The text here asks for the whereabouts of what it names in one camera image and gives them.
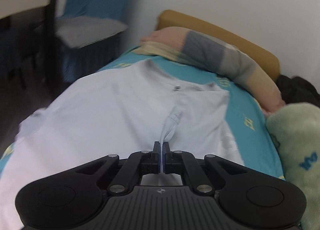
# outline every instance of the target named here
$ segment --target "white shirt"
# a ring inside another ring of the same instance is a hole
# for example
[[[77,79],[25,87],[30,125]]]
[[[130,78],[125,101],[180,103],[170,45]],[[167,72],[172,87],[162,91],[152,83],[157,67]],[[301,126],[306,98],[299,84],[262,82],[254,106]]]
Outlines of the white shirt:
[[[21,124],[0,178],[0,229],[22,228],[14,199],[26,184],[108,154],[123,159],[152,150],[155,141],[196,158],[215,154],[243,164],[224,120],[227,104],[228,91],[175,79],[151,60],[77,80]],[[156,184],[164,184],[161,177]]]

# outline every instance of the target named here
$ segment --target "white wall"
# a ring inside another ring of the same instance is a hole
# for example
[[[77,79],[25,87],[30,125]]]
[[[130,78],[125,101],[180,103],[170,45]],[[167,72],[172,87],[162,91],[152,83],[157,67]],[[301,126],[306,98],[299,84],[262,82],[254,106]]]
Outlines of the white wall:
[[[276,55],[282,73],[300,75],[320,91],[320,0],[131,0],[124,48],[173,9],[225,28]]]

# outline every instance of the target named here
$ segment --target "chair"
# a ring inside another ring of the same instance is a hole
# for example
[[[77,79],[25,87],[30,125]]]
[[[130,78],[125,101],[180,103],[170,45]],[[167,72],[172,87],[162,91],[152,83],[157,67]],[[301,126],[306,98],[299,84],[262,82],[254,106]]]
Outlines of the chair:
[[[0,20],[0,74],[7,74],[10,80],[15,76],[16,70],[18,70],[21,88],[25,89],[17,32],[10,28],[10,17],[7,17]]]
[[[45,7],[43,26],[44,73],[53,98],[119,56],[128,4],[128,0],[67,0],[64,14],[56,18],[56,1]]]

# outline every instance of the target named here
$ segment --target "green plush blanket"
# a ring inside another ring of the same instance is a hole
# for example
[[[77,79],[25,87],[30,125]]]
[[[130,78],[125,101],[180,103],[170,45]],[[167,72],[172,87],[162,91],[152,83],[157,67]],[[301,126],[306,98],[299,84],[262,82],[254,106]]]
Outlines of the green plush blanket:
[[[267,129],[281,158],[287,181],[307,198],[305,230],[320,230],[320,108],[290,104],[267,119]]]

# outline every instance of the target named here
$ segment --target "blue chair cover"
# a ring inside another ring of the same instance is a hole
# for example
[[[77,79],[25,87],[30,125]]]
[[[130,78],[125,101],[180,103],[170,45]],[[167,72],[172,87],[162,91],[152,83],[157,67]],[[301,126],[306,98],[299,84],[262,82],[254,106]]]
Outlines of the blue chair cover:
[[[86,15],[122,21],[128,2],[129,0],[67,0],[64,15],[60,18]],[[119,37],[120,34],[116,34],[81,49],[69,49],[63,45],[59,52],[63,81],[74,82],[116,59],[119,56]]]

